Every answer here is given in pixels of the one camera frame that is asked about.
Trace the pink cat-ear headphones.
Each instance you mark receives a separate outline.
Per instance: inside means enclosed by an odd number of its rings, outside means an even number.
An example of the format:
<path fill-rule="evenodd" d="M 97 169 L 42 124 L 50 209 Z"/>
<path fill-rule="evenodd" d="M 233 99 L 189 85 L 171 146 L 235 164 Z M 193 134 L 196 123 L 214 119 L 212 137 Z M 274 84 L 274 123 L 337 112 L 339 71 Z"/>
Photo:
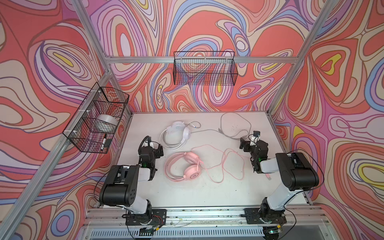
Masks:
<path fill-rule="evenodd" d="M 173 182 L 193 181 L 202 174 L 202 161 L 192 152 L 178 152 L 164 163 L 165 176 Z"/>

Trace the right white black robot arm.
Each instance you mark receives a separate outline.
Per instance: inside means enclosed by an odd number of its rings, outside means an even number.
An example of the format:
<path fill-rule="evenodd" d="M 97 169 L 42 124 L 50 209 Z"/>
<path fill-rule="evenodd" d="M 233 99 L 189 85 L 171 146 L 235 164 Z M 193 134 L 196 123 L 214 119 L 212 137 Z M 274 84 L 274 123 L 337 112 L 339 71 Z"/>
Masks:
<path fill-rule="evenodd" d="M 268 144 L 258 140 L 246 141 L 241 138 L 240 149 L 251 154 L 254 172 L 258 174 L 279 173 L 281 183 L 275 191 L 265 197 L 257 208 L 246 208 L 242 217 L 248 224 L 285 224 L 286 205 L 302 192 L 319 185 L 317 172 L 302 153 L 277 153 L 268 158 Z"/>

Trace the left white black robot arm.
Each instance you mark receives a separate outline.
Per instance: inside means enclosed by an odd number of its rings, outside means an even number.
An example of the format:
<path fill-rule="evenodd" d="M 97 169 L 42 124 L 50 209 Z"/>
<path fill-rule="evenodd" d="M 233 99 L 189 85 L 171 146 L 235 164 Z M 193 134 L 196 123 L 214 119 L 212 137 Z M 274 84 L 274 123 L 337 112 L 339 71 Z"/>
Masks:
<path fill-rule="evenodd" d="M 120 207 L 132 215 L 152 215 L 149 200 L 138 195 L 138 183 L 152 181 L 156 174 L 156 160 L 164 156 L 163 146 L 149 139 L 138 150 L 136 165 L 114 165 L 107 173 L 99 194 L 103 206 Z"/>

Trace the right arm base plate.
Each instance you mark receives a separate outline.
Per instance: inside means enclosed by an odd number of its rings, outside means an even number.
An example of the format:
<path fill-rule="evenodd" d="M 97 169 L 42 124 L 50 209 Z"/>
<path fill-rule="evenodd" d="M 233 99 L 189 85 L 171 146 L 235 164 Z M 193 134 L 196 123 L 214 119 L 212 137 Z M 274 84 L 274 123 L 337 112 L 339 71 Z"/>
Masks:
<path fill-rule="evenodd" d="M 284 211 L 263 210 L 260 208 L 245 208 L 241 217 L 246 218 L 247 224 L 284 225 L 287 223 Z"/>

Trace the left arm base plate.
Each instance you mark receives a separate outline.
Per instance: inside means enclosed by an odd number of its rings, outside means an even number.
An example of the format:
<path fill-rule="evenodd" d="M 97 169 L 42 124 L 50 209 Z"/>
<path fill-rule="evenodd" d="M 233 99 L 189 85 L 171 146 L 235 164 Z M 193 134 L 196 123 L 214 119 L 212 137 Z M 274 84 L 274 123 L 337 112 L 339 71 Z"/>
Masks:
<path fill-rule="evenodd" d="M 147 212 L 142 215 L 134 215 L 130 212 L 122 215 L 122 218 L 125 219 L 127 226 L 159 227 L 166 223 L 166 217 L 166 209 L 147 210 Z"/>

